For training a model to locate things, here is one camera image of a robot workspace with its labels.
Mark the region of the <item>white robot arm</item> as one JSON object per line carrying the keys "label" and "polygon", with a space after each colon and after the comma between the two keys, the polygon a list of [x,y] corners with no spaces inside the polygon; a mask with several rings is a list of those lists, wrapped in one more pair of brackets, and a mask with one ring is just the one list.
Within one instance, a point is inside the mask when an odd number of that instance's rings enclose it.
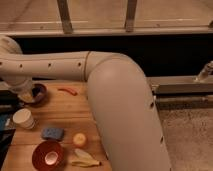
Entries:
{"label": "white robot arm", "polygon": [[186,145],[168,151],[152,88],[130,57],[111,52],[68,52],[25,55],[19,44],[0,36],[0,79],[22,96],[32,79],[87,83],[87,97],[113,171],[213,171],[189,156]]}

